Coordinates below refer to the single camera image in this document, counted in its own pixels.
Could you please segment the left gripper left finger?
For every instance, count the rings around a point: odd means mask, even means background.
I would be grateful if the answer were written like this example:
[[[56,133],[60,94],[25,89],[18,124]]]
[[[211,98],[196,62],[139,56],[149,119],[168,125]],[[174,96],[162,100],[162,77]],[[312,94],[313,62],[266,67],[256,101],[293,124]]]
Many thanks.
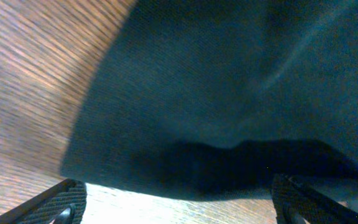
[[[86,198],[84,182],[65,179],[0,215],[0,224],[80,224]]]

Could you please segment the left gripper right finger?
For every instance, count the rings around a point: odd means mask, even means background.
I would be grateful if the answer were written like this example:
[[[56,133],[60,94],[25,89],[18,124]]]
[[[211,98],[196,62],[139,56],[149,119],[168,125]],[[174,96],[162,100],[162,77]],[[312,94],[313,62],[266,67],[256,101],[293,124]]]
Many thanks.
[[[272,200],[278,224],[358,224],[357,212],[317,192],[294,176],[274,176]]]

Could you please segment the black t-shirt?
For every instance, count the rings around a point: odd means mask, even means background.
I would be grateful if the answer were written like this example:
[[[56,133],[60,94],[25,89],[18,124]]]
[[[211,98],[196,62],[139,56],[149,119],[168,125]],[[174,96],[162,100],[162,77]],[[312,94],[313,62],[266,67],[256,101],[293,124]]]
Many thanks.
[[[358,1],[138,1],[98,66],[63,176],[182,200],[275,174],[358,193]]]

